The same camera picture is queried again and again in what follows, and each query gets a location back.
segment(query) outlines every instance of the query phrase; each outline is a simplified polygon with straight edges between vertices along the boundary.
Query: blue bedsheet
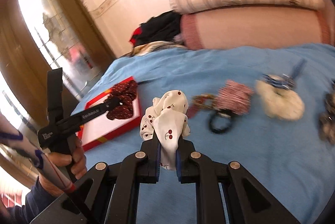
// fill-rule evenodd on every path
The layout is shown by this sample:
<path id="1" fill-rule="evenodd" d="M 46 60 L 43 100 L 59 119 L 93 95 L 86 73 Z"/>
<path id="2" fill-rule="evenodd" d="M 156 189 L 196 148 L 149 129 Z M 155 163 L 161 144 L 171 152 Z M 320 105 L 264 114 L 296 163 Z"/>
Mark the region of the blue bedsheet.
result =
<path id="1" fill-rule="evenodd" d="M 307 60 L 296 92 L 305 103 L 302 119 L 295 122 L 267 117 L 257 95 L 248 115 L 237 119 L 224 135 L 207 127 L 209 113 L 189 119 L 191 140 L 197 151 L 212 160 L 239 161 L 301 223 L 313 223 L 335 189 L 335 148 L 318 136 L 317 116 L 324 111 L 324 93 L 335 79 L 335 48 L 307 44 L 280 50 L 239 47 L 232 50 L 168 49 L 143 57 L 120 58 L 91 89 L 86 102 L 123 79 L 134 76 L 143 111 L 154 97 L 182 90 L 193 95 L 216 94 L 227 79 L 254 87 L 263 73 L 290 74 L 301 58 Z M 120 162 L 141 146 L 139 128 L 89 150 L 88 167 L 98 161 Z M 175 172 L 161 169 L 158 184 L 141 185 L 137 223 L 196 223 L 194 185 L 178 183 Z"/>

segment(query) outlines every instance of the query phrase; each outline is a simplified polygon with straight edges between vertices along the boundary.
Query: black handle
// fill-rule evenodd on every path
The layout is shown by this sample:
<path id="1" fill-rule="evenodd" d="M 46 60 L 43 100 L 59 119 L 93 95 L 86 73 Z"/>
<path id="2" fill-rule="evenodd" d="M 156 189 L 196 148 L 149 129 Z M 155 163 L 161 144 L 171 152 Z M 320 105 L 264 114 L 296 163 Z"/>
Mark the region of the black handle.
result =
<path id="1" fill-rule="evenodd" d="M 70 137 L 68 137 L 68 139 L 61 139 L 58 142 L 54 142 L 49 147 L 50 151 L 72 155 L 73 151 L 76 148 L 75 137 L 76 135 L 73 134 Z M 75 175 L 71 172 L 71 167 L 73 166 L 73 164 L 74 164 L 74 161 L 72 160 L 72 162 L 66 167 L 59 167 L 59 170 L 61 170 L 61 172 L 65 176 L 67 176 L 72 182 L 76 182 L 77 179 Z"/>

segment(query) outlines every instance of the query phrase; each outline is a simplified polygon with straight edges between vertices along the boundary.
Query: dark blue sleeve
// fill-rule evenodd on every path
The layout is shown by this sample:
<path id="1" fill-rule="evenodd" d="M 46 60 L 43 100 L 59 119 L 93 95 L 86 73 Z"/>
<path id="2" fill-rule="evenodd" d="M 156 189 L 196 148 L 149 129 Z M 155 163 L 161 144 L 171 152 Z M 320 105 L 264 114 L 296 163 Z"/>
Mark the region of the dark blue sleeve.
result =
<path id="1" fill-rule="evenodd" d="M 37 179 L 35 185 L 26 196 L 26 205 L 8 208 L 17 224 L 29 224 L 56 198 L 45 191 Z"/>

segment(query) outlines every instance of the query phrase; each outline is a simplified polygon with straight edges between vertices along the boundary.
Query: cream fluffy scrunchie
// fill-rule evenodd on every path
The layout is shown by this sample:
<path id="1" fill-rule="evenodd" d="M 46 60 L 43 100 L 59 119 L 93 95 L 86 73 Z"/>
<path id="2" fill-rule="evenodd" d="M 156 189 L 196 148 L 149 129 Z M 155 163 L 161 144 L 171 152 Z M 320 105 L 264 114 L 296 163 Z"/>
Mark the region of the cream fluffy scrunchie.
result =
<path id="1" fill-rule="evenodd" d="M 262 99 L 264 112 L 267 116 L 286 120 L 298 120 L 303 116 L 305 105 L 293 90 L 276 88 L 264 81 L 257 80 L 256 91 Z"/>

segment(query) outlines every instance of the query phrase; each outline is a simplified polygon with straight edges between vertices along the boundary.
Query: hand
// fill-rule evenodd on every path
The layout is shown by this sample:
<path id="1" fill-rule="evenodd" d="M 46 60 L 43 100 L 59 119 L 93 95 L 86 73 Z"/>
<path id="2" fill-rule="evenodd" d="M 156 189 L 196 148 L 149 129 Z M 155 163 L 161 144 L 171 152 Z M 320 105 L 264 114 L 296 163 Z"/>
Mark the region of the hand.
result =
<path id="1" fill-rule="evenodd" d="M 69 165 L 73 159 L 75 163 L 71 167 L 71 172 L 75 175 L 76 179 L 80 179 L 84 174 L 86 174 L 87 169 L 86 169 L 86 156 L 84 155 L 84 149 L 81 146 L 81 142 L 78 138 L 76 138 L 76 147 L 77 148 L 74 150 L 72 156 L 57 152 L 51 152 L 47 154 L 47 156 L 51 162 L 53 162 L 56 166 L 59 167 Z M 63 193 L 61 189 L 54 186 L 43 175 L 40 174 L 39 179 L 44 190 L 47 191 L 50 195 L 54 197 L 59 197 Z"/>

